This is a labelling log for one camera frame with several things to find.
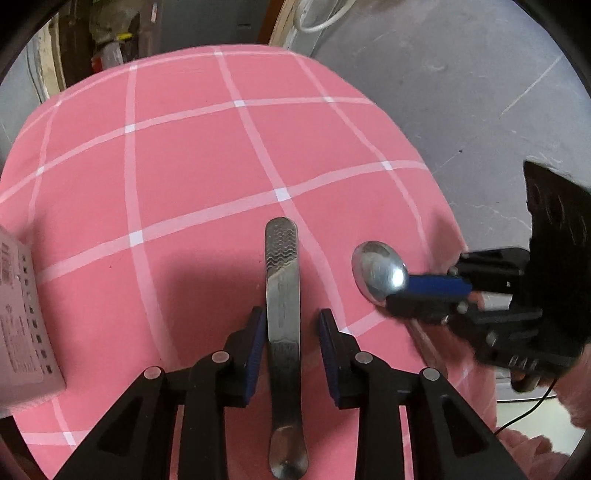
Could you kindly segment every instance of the metal bolt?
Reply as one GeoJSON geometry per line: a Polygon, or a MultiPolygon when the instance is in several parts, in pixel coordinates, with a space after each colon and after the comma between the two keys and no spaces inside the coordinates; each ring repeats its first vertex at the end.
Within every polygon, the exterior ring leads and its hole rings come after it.
{"type": "Polygon", "coordinates": [[[162,370],[160,367],[148,367],[146,370],[144,370],[144,377],[148,380],[155,380],[160,376],[161,373],[162,370]]]}
{"type": "Polygon", "coordinates": [[[230,360],[230,354],[224,350],[220,350],[212,355],[212,360],[215,364],[224,364],[230,360]]]}
{"type": "Polygon", "coordinates": [[[359,352],[355,355],[355,359],[360,363],[360,364],[368,364],[371,363],[371,361],[374,359],[372,354],[369,352],[359,352]]]}
{"type": "Polygon", "coordinates": [[[435,380],[439,380],[441,374],[439,373],[439,370],[435,370],[434,368],[426,368],[425,370],[423,370],[423,376],[427,380],[435,382],[435,380]]]}
{"type": "Polygon", "coordinates": [[[461,301],[457,304],[456,312],[464,314],[468,311],[468,304],[465,301],[461,301]]]}
{"type": "Polygon", "coordinates": [[[489,346],[495,346],[495,343],[498,339],[499,339],[499,336],[496,334],[496,332],[488,332],[486,334],[485,342],[489,346]]]}

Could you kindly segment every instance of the blue gripper pad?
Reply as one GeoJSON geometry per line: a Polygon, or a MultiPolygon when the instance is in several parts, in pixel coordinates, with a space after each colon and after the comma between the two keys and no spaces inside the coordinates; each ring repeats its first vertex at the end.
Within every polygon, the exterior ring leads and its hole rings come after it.
{"type": "Polygon", "coordinates": [[[248,405],[252,396],[255,394],[256,382],[258,380],[259,369],[261,367],[262,351],[267,340],[266,335],[267,314],[264,310],[258,315],[255,335],[252,341],[252,348],[246,361],[245,368],[245,389],[244,401],[248,405]]]}
{"type": "Polygon", "coordinates": [[[439,297],[465,299],[472,285],[459,277],[448,275],[410,275],[404,293],[437,299],[439,297]]]}
{"type": "Polygon", "coordinates": [[[329,386],[330,396],[335,401],[335,404],[338,406],[340,403],[340,390],[339,369],[337,367],[336,351],[330,338],[327,319],[325,318],[322,312],[320,313],[318,324],[320,335],[320,352],[322,353],[322,362],[324,363],[326,382],[329,386]]]}

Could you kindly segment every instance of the gray concrete floor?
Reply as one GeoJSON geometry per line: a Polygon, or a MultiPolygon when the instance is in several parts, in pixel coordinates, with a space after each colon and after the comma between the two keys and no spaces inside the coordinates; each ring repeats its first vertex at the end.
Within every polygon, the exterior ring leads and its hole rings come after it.
{"type": "Polygon", "coordinates": [[[358,0],[314,57],[398,124],[470,249],[528,245],[524,159],[591,184],[591,99],[511,0],[358,0]]]}

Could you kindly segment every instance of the pink fabric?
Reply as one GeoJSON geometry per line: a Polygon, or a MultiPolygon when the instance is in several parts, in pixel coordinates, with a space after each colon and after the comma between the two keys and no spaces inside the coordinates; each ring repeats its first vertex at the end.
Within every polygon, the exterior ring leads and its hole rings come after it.
{"type": "MultiPolygon", "coordinates": [[[[570,413],[572,424],[591,429],[591,345],[587,345],[573,369],[556,383],[554,391],[570,413]]],[[[501,441],[533,480],[554,480],[569,457],[552,452],[552,444],[545,437],[528,439],[521,433],[506,430],[501,441]]]]}
{"type": "MultiPolygon", "coordinates": [[[[264,304],[264,228],[282,215],[302,252],[306,478],[353,478],[358,413],[329,397],[317,311],[332,308],[363,349],[417,372],[405,327],[357,291],[351,253],[382,240],[412,272],[442,272],[464,246],[396,125],[315,61],[262,46],[127,64],[31,115],[0,181],[0,223],[32,245],[67,383],[17,416],[49,477],[146,367],[191,365],[264,304]]],[[[452,384],[494,426],[492,372],[445,330],[433,337],[452,384]]],[[[251,405],[226,410],[230,478],[272,478],[269,407],[263,369],[251,405]]]]}

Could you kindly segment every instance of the wavy pattern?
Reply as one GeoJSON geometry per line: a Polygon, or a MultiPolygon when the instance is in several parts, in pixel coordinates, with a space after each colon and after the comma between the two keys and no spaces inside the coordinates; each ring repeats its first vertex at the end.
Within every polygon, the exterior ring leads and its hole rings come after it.
{"type": "Polygon", "coordinates": [[[271,220],[265,228],[265,263],[267,273],[297,260],[297,227],[289,218],[271,220]]]}

